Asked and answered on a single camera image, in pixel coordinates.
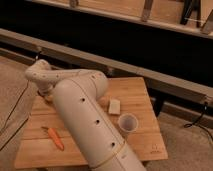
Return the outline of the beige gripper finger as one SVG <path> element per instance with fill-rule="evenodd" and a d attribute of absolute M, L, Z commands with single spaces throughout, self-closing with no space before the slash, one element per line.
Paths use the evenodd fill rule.
<path fill-rule="evenodd" d="M 98 103 L 101 105 L 101 106 L 107 106 L 109 104 L 109 99 L 107 97 L 102 97 Z"/>

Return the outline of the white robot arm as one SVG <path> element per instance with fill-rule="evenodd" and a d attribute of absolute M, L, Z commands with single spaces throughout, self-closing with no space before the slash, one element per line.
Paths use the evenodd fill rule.
<path fill-rule="evenodd" d="M 53 70 L 38 60 L 25 71 L 54 107 L 92 171 L 146 171 L 137 155 L 98 104 L 108 79 L 98 70 Z"/>

